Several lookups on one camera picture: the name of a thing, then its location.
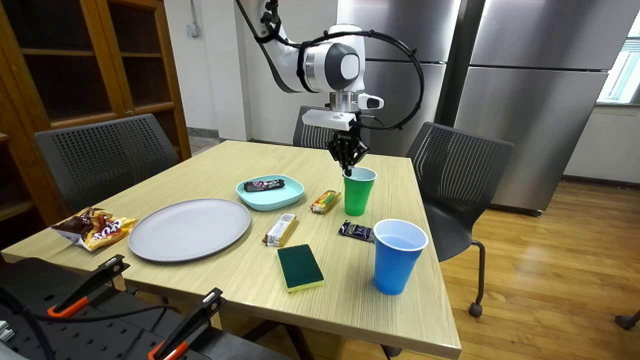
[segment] stainless steel refrigerator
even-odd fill
[[[640,3],[481,0],[481,5],[452,126],[513,141],[494,204],[541,212]]]
[[[433,122],[460,0],[338,0],[338,23],[389,33],[415,47],[424,69],[419,111],[402,129],[366,132],[373,151],[405,154],[421,122]],[[405,116],[418,95],[418,79],[409,61],[391,46],[366,39],[366,92],[383,97],[373,111],[383,124]]]

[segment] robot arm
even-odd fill
[[[381,97],[363,92],[363,32],[355,25],[332,25],[323,36],[296,44],[286,36],[277,15],[277,0],[236,0],[236,3],[266,56],[280,90],[329,93],[329,109],[310,109],[302,116],[302,122],[306,126],[334,129],[328,150],[349,175],[352,166],[355,166],[368,150],[360,139],[361,122],[357,113],[360,109],[379,109],[383,106]],[[366,32],[366,36],[388,39],[388,36],[376,32]],[[421,67],[418,61],[413,63],[419,71],[415,111],[419,107],[424,79]]]

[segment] wall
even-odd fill
[[[218,129],[221,137],[245,137],[236,3],[195,0],[200,38],[188,36],[188,0],[166,0],[166,15],[178,67],[186,124]]]
[[[640,184],[640,107],[594,107],[564,174]]]

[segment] wooden table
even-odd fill
[[[368,212],[349,220],[373,226],[381,218],[404,218],[428,232],[409,160],[369,154],[361,166],[376,170],[378,178]],[[3,247],[1,254],[9,262],[41,258],[74,270],[91,270],[112,254],[123,254],[129,264],[123,278],[132,286],[190,295],[203,295],[218,286],[227,303],[252,315],[447,358],[460,354],[460,338],[431,246],[418,258],[405,290],[399,295],[383,295],[372,286],[373,246],[335,233],[340,223],[347,220],[341,204],[325,215],[308,210],[323,189],[341,192],[340,166],[325,150],[223,141],[98,205],[140,220],[162,205],[188,198],[240,201],[233,192],[236,184],[262,174],[296,178],[306,185],[306,198],[276,212],[252,212],[245,235],[221,254],[203,260],[143,262],[127,249],[127,240],[88,254],[50,228]],[[325,275],[322,288],[287,293],[276,249],[262,243],[262,235],[277,215],[289,212],[298,215],[299,223],[287,243],[306,241],[311,246]]]

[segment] cable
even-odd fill
[[[361,124],[361,122],[360,122],[360,116],[357,116],[360,127],[369,127],[369,129],[396,129],[396,127],[397,127],[397,129],[402,129],[402,126],[404,126],[405,122],[409,122],[409,119],[418,113],[418,109],[419,109],[419,106],[421,106],[421,95],[424,95],[424,71],[421,71],[421,65],[419,65],[418,58],[415,58],[415,49],[411,49],[408,44],[404,44],[402,39],[391,38],[391,36],[388,36],[388,33],[373,32],[373,30],[361,30],[361,32],[332,32],[332,33],[323,32],[322,36],[317,36],[317,38],[314,38],[314,39],[308,39],[308,41],[302,41],[302,44],[291,44],[291,41],[287,41],[286,38],[280,36],[280,17],[277,17],[277,25],[276,25],[276,28],[269,28],[269,33],[264,36],[264,38],[276,39],[276,41],[280,41],[280,44],[284,44],[284,46],[289,46],[289,47],[298,47],[298,51],[299,51],[299,54],[298,54],[298,78],[299,78],[302,85],[310,92],[310,88],[308,88],[306,81],[303,81],[303,65],[302,65],[302,58],[303,58],[306,47],[317,46],[319,41],[325,41],[325,39],[332,39],[332,38],[343,38],[343,36],[361,36],[361,38],[373,38],[373,39],[391,44],[394,47],[397,47],[397,49],[411,61],[411,65],[413,65],[413,69],[415,69],[415,73],[418,73],[418,97],[415,97],[415,102],[413,102],[413,107],[411,107],[402,119],[397,119],[397,122],[391,124],[391,126],[369,126],[369,124]]]
[[[23,318],[23,322],[32,328],[34,335],[39,342],[39,348],[43,352],[46,360],[55,360],[55,352],[52,348],[52,343],[47,342],[43,329],[39,328],[39,324],[35,322],[35,315],[29,314],[23,303],[11,295],[9,292],[6,292],[3,288],[0,288],[0,301],[6,303],[8,307],[11,307],[15,314],[20,314]]]
[[[150,309],[174,309],[178,311],[174,306],[147,306],[147,307],[137,307],[137,309],[129,309],[129,311],[117,311],[117,314],[108,314],[108,315],[91,315],[91,318],[47,318],[47,315],[39,315],[39,314],[32,314],[35,320],[46,320],[46,322],[104,322],[104,320],[114,320],[114,318],[125,318],[125,315],[133,315],[133,314],[141,314],[141,311],[150,311]]]

